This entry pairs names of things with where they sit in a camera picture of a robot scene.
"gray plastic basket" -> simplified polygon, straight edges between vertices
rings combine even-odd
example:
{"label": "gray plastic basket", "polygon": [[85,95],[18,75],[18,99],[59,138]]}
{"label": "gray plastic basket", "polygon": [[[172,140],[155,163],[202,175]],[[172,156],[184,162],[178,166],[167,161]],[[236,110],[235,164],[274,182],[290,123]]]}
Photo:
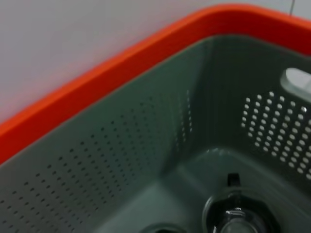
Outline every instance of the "gray plastic basket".
{"label": "gray plastic basket", "polygon": [[311,105],[282,88],[289,67],[311,73],[248,36],[187,47],[2,164],[0,232],[199,233],[229,172],[273,203],[283,232],[310,232]]}

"white wall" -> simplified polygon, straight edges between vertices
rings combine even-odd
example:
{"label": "white wall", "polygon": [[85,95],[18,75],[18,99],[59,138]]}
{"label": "white wall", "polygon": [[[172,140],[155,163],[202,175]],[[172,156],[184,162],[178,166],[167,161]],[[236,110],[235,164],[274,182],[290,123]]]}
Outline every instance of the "white wall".
{"label": "white wall", "polygon": [[[1,0],[0,122],[147,35],[219,2],[236,1]],[[292,4],[240,2],[286,13]]]}
{"label": "white wall", "polygon": [[311,19],[311,1],[295,0],[293,15]]}

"plastic container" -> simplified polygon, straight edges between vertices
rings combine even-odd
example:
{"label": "plastic container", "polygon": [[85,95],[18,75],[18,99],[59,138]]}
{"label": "plastic container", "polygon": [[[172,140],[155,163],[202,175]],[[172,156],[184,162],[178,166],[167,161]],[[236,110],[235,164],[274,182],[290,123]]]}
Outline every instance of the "plastic container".
{"label": "plastic container", "polygon": [[202,232],[234,172],[310,232],[311,106],[281,85],[311,73],[310,41],[309,22],[215,6],[28,107],[0,126],[0,232]]}

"orange plastic edge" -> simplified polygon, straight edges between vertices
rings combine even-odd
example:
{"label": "orange plastic edge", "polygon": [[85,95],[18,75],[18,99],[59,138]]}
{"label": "orange plastic edge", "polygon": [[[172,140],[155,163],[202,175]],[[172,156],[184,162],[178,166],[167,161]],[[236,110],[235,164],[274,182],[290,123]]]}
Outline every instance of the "orange plastic edge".
{"label": "orange plastic edge", "polygon": [[0,125],[0,164],[157,63],[216,34],[245,34],[311,54],[311,24],[251,5],[196,12],[47,95]]}

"basket handle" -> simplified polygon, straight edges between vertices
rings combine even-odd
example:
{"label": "basket handle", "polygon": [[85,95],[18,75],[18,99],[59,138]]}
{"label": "basket handle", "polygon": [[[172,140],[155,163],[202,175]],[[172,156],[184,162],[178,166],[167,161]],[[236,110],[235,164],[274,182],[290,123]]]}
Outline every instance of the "basket handle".
{"label": "basket handle", "polygon": [[288,68],[281,77],[281,86],[292,95],[311,103],[311,74]]}

